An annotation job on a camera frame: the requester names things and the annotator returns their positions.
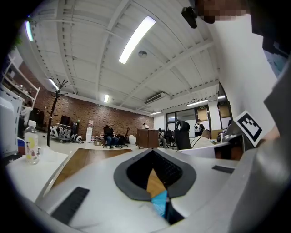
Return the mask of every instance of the air conditioner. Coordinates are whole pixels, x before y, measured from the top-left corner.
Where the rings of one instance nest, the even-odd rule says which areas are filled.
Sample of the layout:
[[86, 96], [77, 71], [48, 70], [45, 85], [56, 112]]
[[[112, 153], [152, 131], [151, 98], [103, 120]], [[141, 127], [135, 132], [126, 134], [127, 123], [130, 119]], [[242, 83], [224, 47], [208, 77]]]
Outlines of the air conditioner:
[[147, 107], [162, 107], [163, 104], [169, 101], [170, 101], [170, 97], [167, 94], [162, 92], [152, 97], [151, 99], [148, 99], [147, 101], [145, 101], [145, 105]]

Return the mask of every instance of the white ceiling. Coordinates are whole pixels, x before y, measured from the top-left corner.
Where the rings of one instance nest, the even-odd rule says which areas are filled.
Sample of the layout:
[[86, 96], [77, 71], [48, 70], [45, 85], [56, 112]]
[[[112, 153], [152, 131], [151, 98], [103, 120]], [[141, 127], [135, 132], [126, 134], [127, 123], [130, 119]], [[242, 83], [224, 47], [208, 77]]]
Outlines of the white ceiling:
[[[36, 66], [45, 76], [68, 81], [64, 91], [129, 111], [171, 111], [217, 96], [215, 47], [203, 21], [190, 28], [181, 16], [188, 0], [47, 0], [31, 15]], [[156, 20], [127, 63], [119, 57], [146, 16]], [[145, 50], [146, 58], [138, 52]], [[164, 92], [167, 104], [144, 101]]]

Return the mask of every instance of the red brick wall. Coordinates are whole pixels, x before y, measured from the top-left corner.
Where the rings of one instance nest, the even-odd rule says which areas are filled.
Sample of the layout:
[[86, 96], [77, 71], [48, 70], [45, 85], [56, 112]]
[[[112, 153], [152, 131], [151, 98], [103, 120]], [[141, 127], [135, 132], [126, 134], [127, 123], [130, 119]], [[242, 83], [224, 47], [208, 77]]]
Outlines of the red brick wall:
[[[51, 111], [54, 102], [54, 97], [51, 96], [53, 93], [47, 91], [41, 85], [24, 62], [20, 65], [20, 70], [36, 87], [40, 87], [35, 107], [44, 111], [44, 121], [48, 124], [50, 115], [47, 111]], [[23, 84], [27, 90], [30, 90], [30, 86], [27, 85], [27, 82], [23, 81], [21, 76], [15, 75], [14, 80], [19, 84]], [[70, 120], [75, 122], [79, 119], [79, 134], [82, 135], [83, 139], [85, 139], [89, 120], [93, 120], [93, 135], [100, 135], [100, 132], [103, 131], [103, 127], [109, 123], [114, 124], [113, 129], [117, 134], [120, 133], [123, 135], [125, 135], [127, 127], [130, 128], [129, 135], [135, 135], [136, 130], [141, 128], [143, 123], [146, 123], [150, 128], [154, 127], [154, 118], [152, 117], [106, 106], [97, 106], [94, 103], [67, 96], [61, 96], [58, 99], [54, 114], [58, 114], [58, 116], [53, 116], [52, 125], [60, 123], [62, 115], [70, 117]]]

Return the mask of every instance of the water bottle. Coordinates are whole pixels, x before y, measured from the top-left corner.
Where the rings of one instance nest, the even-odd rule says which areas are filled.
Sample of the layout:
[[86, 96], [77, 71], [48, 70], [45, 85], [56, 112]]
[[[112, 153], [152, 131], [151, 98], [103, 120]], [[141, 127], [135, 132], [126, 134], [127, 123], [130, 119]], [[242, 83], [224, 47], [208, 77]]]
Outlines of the water bottle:
[[39, 162], [38, 135], [36, 131], [36, 122], [28, 121], [28, 128], [24, 132], [25, 156], [30, 164]]

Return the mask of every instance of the wooden floor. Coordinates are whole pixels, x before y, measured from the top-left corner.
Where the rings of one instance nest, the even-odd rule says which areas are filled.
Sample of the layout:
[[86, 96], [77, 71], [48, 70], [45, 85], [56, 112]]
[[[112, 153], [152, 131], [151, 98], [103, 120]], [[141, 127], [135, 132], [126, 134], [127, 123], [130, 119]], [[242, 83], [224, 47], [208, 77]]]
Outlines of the wooden floor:
[[[127, 152], [132, 151], [131, 149], [123, 149], [123, 150], [88, 150], [88, 149], [81, 149], [79, 148], [69, 162], [65, 165], [64, 169], [61, 171], [60, 175], [56, 179], [54, 186], [57, 186], [65, 179], [69, 178], [76, 172], [78, 172], [81, 168], [93, 163], [99, 162], [103, 159], [107, 159], [110, 157], [118, 156]], [[165, 190], [162, 182], [156, 176], [154, 170], [152, 170], [147, 191], [151, 194], [151, 197], [156, 196], [157, 194], [161, 193]]]

